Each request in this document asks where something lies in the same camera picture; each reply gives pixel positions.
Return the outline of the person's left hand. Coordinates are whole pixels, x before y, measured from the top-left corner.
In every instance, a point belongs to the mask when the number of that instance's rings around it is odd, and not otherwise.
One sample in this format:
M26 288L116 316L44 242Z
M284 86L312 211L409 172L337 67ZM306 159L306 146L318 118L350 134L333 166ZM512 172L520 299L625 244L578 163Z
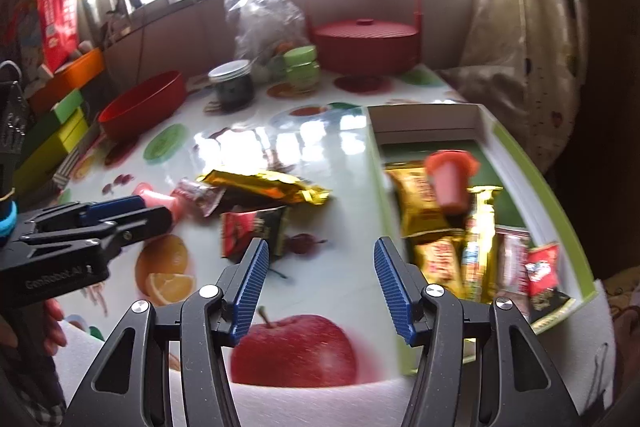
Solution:
M64 313L58 300L48 299L43 303L43 350L46 355L53 357L59 347L67 345L67 339L61 327ZM9 323L1 317L0 343L9 348L17 347L17 335Z

